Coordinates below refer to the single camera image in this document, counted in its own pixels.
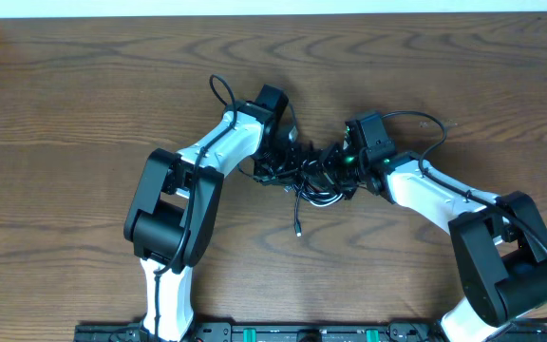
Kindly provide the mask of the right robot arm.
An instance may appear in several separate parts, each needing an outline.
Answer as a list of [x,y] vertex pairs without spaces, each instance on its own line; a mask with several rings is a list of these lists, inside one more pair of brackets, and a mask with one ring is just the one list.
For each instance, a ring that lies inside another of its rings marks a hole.
[[518,324],[547,324],[547,227],[527,194],[481,191],[437,170],[425,152],[398,152],[377,112],[346,123],[346,141],[303,161],[331,201],[357,188],[410,209],[450,237],[463,299],[440,328],[448,341],[492,341]]

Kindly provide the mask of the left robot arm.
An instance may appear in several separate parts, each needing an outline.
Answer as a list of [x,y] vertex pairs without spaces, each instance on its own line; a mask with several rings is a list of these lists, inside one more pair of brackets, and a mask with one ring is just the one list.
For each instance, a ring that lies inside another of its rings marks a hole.
[[193,271],[213,235],[223,183],[245,159],[271,150],[288,105],[283,90],[264,85],[252,100],[230,98],[196,142],[146,159],[123,226],[146,281],[144,340],[190,332]]

